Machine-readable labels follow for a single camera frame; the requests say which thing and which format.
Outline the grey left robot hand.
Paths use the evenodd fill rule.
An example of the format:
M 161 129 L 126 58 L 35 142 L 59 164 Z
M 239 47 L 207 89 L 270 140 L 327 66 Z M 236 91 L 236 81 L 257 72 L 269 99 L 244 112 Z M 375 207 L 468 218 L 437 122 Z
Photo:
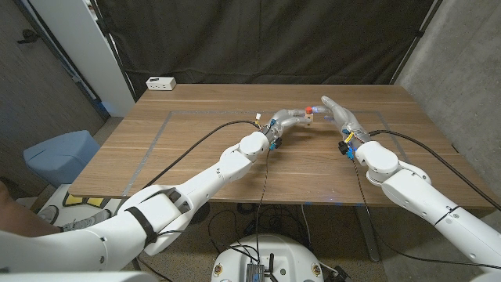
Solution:
M 272 143 L 280 138 L 286 129 L 295 125 L 310 125 L 312 122 L 313 118 L 305 109 L 282 109 L 272 116 L 261 132 L 269 143 Z

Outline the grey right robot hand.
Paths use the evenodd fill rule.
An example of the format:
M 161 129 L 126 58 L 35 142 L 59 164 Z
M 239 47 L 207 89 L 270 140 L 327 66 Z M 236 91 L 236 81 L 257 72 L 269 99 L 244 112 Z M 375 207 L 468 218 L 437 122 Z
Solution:
M 352 133 L 353 136 L 350 138 L 350 141 L 353 142 L 355 147 L 371 140 L 369 133 L 359 124 L 357 118 L 350 110 L 342 107 L 328 96 L 322 96 L 321 101 L 332 113 L 333 123 L 343 139 L 347 139 Z

